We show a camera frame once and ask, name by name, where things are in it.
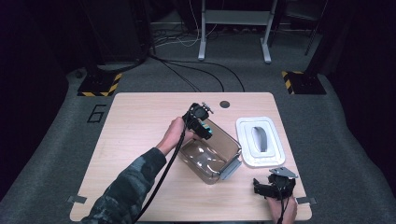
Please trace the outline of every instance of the table leg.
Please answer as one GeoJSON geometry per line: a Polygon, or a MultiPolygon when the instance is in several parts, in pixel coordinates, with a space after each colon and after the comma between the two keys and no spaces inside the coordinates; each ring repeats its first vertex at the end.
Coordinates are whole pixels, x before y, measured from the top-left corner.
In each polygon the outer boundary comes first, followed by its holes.
{"type": "Polygon", "coordinates": [[[268,17],[268,22],[267,22],[267,27],[265,28],[265,35],[264,38],[261,38],[261,44],[262,44],[262,54],[264,56],[264,61],[266,63],[271,63],[271,55],[270,55],[270,51],[268,49],[268,36],[271,32],[271,26],[272,26],[272,22],[274,20],[274,15],[275,15],[275,9],[276,9],[276,3],[277,0],[274,0],[272,6],[271,6],[271,11],[270,11],[270,15],[268,17]]]}
{"type": "Polygon", "coordinates": [[[202,25],[201,25],[201,45],[199,47],[198,60],[203,61],[205,59],[206,50],[206,19],[205,19],[205,0],[202,0],[202,25]]]}

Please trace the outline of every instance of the sleeve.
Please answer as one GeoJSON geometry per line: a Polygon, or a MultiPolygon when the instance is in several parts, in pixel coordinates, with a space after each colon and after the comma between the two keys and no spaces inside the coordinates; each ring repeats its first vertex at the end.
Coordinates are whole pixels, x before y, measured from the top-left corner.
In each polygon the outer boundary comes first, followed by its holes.
{"type": "Polygon", "coordinates": [[[123,170],[80,223],[132,223],[166,158],[154,147],[123,170]]]}

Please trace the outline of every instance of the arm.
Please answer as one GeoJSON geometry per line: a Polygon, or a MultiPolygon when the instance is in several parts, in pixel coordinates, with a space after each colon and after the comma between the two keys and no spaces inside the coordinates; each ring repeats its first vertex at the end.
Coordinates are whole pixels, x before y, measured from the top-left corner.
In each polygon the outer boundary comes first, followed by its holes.
{"type": "MultiPolygon", "coordinates": [[[[274,198],[266,198],[268,204],[270,205],[271,215],[274,223],[279,221],[280,215],[282,213],[282,203],[274,198]]],[[[285,204],[286,211],[283,214],[282,224],[291,224],[294,223],[294,220],[297,216],[297,202],[294,197],[291,195],[289,198],[283,200],[283,204],[285,204]]]]}
{"type": "MultiPolygon", "coordinates": [[[[154,185],[155,176],[166,164],[165,156],[175,147],[183,130],[182,118],[174,119],[161,142],[119,174],[81,223],[97,223],[99,220],[132,223],[154,185]]],[[[183,143],[197,137],[194,133],[186,131],[183,143]]]]}

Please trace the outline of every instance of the black hole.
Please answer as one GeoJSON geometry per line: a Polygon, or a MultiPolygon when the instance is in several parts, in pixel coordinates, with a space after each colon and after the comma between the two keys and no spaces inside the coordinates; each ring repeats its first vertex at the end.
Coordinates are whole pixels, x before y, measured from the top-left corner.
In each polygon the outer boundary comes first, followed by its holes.
{"type": "Polygon", "coordinates": [[[220,106],[223,108],[228,108],[230,107],[230,103],[228,101],[221,101],[220,106]]]}

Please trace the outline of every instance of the camera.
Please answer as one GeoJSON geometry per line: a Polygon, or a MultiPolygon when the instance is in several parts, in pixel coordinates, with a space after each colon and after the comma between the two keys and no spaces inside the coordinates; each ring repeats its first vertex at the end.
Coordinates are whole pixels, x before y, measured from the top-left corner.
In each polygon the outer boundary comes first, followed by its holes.
{"type": "Polygon", "coordinates": [[[182,117],[189,130],[193,130],[196,134],[204,139],[209,139],[212,136],[212,130],[204,123],[204,120],[209,118],[209,113],[213,114],[209,105],[202,102],[202,105],[193,103],[186,114],[182,117]]]}
{"type": "Polygon", "coordinates": [[[256,178],[253,178],[254,192],[264,197],[275,198],[277,200],[289,198],[296,185],[295,178],[298,178],[298,176],[286,167],[273,169],[270,170],[270,172],[272,172],[272,174],[268,176],[270,185],[260,184],[256,178]]]}

